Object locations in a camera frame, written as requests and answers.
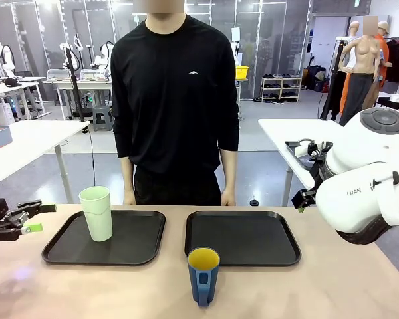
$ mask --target metal tray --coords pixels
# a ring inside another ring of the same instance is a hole
[[[291,266],[301,251],[285,219],[272,211],[197,211],[186,221],[185,254],[210,247],[221,266]]]
[[[42,257],[58,265],[140,266],[160,249],[166,223],[157,211],[112,211],[112,237],[93,241],[80,211],[65,222],[42,251]]]

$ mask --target sleeve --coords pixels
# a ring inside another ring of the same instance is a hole
[[[231,43],[225,39],[217,67],[217,91],[220,105],[217,139],[219,148],[227,151],[237,151],[239,143],[239,107],[235,75],[235,59]]]
[[[132,146],[133,117],[128,104],[128,93],[118,63],[116,48],[111,57],[112,115],[114,116],[114,136],[119,158],[130,155]]]

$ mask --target yellow bin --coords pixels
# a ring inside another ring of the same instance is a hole
[[[247,78],[248,66],[237,66],[237,80],[245,80]]]

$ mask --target blue mug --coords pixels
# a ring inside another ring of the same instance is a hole
[[[211,248],[200,247],[188,255],[192,296],[200,307],[208,307],[214,299],[220,256]]]

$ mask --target mug handle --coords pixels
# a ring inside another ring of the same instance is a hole
[[[201,274],[207,275],[207,283],[206,284],[200,283],[200,275]],[[197,272],[196,276],[197,276],[197,287],[198,287],[198,295],[199,295],[198,306],[208,307],[209,306],[208,295],[210,294],[211,271]]]

